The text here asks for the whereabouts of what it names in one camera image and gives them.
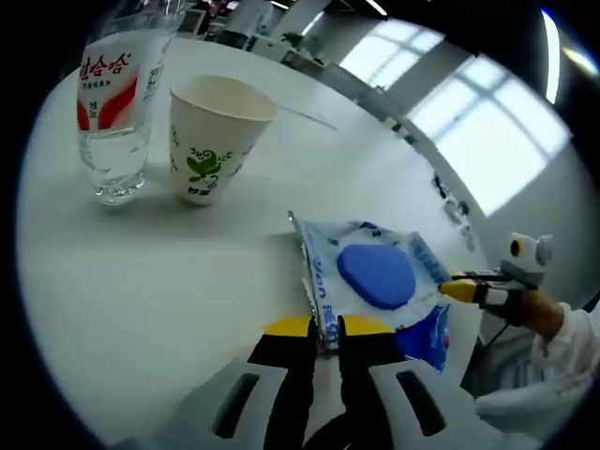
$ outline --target white paper cup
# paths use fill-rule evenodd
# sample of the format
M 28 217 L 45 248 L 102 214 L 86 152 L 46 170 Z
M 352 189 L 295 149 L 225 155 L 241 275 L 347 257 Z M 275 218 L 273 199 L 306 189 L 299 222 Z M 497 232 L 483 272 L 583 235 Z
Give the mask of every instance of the white paper cup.
M 210 204 L 239 172 L 277 105 L 258 89 L 219 76 L 171 88 L 171 175 L 178 195 Z

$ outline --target cup rim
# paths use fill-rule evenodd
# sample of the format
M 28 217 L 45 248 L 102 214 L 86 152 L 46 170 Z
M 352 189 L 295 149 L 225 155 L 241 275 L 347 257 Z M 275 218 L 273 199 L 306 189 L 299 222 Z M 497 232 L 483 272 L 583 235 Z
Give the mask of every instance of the cup rim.
M 187 100 L 186 98 L 181 97 L 180 95 L 178 95 L 175 92 L 175 89 L 177 86 L 183 84 L 183 83 L 188 83 L 191 82 L 192 80 L 197 80 L 200 78 L 213 78 L 213 79 L 221 79 L 221 80 L 227 80 L 228 82 L 235 82 L 235 83 L 241 83 L 244 84 L 246 86 L 246 88 L 249 88 L 250 90 L 252 90 L 254 92 L 254 94 L 258 95 L 258 97 L 262 98 L 263 100 L 265 100 L 273 109 L 273 113 L 271 115 L 266 115 L 264 117 L 260 117 L 260 116 L 247 116 L 247 115 L 243 115 L 243 114 L 235 114 L 235 113 L 230 113 L 230 112 L 224 112 L 224 111 L 219 111 L 215 108 L 211 108 L 209 106 L 200 106 L 197 105 L 189 100 Z M 240 120 L 247 120 L 250 122 L 272 122 L 275 117 L 277 116 L 277 112 L 278 112 L 278 105 L 275 103 L 275 101 L 273 101 L 269 96 L 267 96 L 264 92 L 262 92 L 261 90 L 257 89 L 256 87 L 254 87 L 253 85 L 247 83 L 247 82 L 243 82 L 241 80 L 236 80 L 235 78 L 231 78 L 231 77 L 224 77 L 222 75 L 211 75 L 211 74 L 206 74 L 206 75 L 196 75 L 194 77 L 190 77 L 190 78 L 186 78 L 184 80 L 181 80 L 179 82 L 174 82 L 171 84 L 171 87 L 169 89 L 170 93 L 171 93 L 171 97 L 172 98 L 176 98 L 180 101 L 183 101 L 184 103 L 186 103 L 187 105 L 191 106 L 192 108 L 195 109 L 199 109 L 199 110 L 205 110 L 205 111 L 209 111 L 210 113 L 216 114 L 216 115 L 221 115 L 224 117 L 231 117 L 233 119 L 240 119 Z

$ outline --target person's hand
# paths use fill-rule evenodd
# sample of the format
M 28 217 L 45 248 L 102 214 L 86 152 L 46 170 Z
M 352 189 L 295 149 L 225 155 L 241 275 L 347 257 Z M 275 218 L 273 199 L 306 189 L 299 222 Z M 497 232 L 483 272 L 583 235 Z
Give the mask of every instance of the person's hand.
M 523 325 L 547 341 L 554 339 L 563 326 L 563 308 L 540 290 L 526 291 L 521 305 Z

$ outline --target water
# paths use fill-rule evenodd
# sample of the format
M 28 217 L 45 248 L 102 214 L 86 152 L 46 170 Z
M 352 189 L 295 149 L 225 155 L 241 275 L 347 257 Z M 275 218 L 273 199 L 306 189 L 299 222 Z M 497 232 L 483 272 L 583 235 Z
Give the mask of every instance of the water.
M 131 200 L 143 185 L 150 128 L 80 133 L 80 156 L 97 199 L 117 205 Z

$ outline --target white round table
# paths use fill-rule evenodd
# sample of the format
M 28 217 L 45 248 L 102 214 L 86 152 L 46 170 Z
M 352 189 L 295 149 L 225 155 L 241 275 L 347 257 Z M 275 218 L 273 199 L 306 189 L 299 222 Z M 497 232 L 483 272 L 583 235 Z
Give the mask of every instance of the white round table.
M 238 78 L 281 110 L 222 199 L 176 200 L 169 176 L 168 86 L 194 74 Z M 22 173 L 18 266 L 31 327 L 67 401 L 105 443 L 147 436 L 177 401 L 262 328 L 308 313 L 292 209 L 310 220 L 364 219 L 419 231 L 451 269 L 485 267 L 469 252 L 408 144 L 337 92 L 259 56 L 176 39 L 157 91 L 141 198 L 96 204 L 79 161 L 77 71 L 39 113 Z M 481 315 L 451 307 L 444 375 L 459 383 Z M 342 408 L 335 360 L 319 361 L 310 435 Z

